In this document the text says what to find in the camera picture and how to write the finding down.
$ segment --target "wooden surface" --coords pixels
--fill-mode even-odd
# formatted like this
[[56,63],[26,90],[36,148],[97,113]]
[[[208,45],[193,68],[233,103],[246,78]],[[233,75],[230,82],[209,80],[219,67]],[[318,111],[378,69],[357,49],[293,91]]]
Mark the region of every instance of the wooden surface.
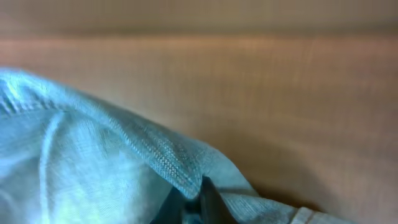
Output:
[[394,29],[397,0],[2,0],[0,36]]
[[0,65],[207,141],[265,197],[398,222],[398,35],[2,39]]

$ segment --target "brown wall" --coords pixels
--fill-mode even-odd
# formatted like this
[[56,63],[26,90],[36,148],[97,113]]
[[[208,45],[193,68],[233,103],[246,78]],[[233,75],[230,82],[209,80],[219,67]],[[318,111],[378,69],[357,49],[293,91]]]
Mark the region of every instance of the brown wall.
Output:
[[393,29],[396,0],[2,0],[0,35]]

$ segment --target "blurry background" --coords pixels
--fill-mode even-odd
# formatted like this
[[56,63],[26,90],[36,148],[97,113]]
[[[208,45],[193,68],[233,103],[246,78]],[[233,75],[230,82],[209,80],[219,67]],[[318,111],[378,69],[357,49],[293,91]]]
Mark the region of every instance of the blurry background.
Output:
[[0,65],[225,153],[262,196],[398,222],[398,2],[0,2]]

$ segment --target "light blue fabric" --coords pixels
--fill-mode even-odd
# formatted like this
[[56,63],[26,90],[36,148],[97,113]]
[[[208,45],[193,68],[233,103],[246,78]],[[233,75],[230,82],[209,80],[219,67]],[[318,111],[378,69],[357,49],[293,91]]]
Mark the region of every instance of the light blue fabric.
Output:
[[1,223],[149,223],[202,175],[241,223],[346,223],[260,198],[211,146],[20,70],[0,70],[0,127]]

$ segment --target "dark object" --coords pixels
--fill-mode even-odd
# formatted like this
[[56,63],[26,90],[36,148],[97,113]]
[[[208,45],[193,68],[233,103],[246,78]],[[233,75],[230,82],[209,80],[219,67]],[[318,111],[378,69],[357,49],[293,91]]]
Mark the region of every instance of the dark object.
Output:
[[193,200],[186,199],[173,187],[150,224],[179,224],[184,213],[197,214],[204,224],[238,223],[230,214],[211,179],[205,176],[202,178],[200,193]]

